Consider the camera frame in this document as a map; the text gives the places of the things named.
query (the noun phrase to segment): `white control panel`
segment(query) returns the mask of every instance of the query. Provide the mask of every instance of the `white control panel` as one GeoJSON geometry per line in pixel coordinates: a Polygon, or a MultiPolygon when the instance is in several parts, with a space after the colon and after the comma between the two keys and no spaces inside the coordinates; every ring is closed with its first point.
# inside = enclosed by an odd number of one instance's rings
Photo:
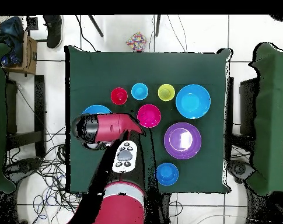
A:
{"type": "Polygon", "coordinates": [[[128,173],[136,166],[137,146],[133,141],[124,141],[118,147],[114,157],[112,171],[128,173]]]}

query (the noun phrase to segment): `cardboard box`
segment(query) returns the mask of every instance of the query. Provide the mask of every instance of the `cardboard box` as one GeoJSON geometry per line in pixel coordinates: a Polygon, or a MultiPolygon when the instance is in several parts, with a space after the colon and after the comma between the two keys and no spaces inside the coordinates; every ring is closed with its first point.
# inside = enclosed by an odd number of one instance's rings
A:
{"type": "Polygon", "coordinates": [[[23,62],[22,65],[12,65],[4,67],[7,72],[36,74],[37,41],[28,37],[28,32],[24,32],[23,40],[23,62]]]}

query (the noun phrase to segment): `purple plate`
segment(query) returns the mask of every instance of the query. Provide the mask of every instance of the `purple plate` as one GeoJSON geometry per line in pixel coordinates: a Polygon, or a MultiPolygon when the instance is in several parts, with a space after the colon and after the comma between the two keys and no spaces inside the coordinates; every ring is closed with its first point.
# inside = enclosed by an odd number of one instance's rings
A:
{"type": "Polygon", "coordinates": [[[189,159],[200,150],[200,132],[189,123],[173,124],[165,133],[164,146],[166,151],[174,158],[189,159]]]}

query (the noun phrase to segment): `table leg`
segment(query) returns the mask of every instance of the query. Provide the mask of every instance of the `table leg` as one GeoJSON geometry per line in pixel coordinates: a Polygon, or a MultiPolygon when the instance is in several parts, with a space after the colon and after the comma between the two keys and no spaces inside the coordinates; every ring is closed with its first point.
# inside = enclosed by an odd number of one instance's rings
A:
{"type": "Polygon", "coordinates": [[[96,21],[94,20],[94,18],[92,17],[92,15],[89,15],[90,20],[92,21],[93,25],[95,26],[96,30],[99,32],[101,37],[104,37],[104,34],[102,33],[102,31],[100,30],[99,26],[97,25],[96,21]]]}
{"type": "Polygon", "coordinates": [[[161,15],[157,15],[157,27],[156,27],[156,37],[159,35],[161,15]]]}

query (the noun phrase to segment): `blue plate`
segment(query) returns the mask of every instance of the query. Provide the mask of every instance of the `blue plate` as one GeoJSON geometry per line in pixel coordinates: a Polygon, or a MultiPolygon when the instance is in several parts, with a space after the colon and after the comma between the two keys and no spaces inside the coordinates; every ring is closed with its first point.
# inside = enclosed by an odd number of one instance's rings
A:
{"type": "Polygon", "coordinates": [[[159,184],[171,186],[179,178],[179,170],[172,163],[162,163],[157,167],[156,176],[159,184]]]}
{"type": "Polygon", "coordinates": [[[136,100],[144,100],[148,95],[148,87],[141,82],[136,83],[132,87],[131,94],[136,100]]]}
{"type": "Polygon", "coordinates": [[[176,108],[185,118],[200,118],[211,105],[208,91],[196,84],[183,87],[176,96],[176,108]]]}
{"type": "Polygon", "coordinates": [[[92,106],[88,107],[87,109],[85,109],[85,111],[82,114],[85,114],[85,113],[89,113],[89,114],[100,114],[100,113],[108,114],[108,113],[111,113],[111,111],[107,107],[102,106],[102,105],[92,105],[92,106]]]}

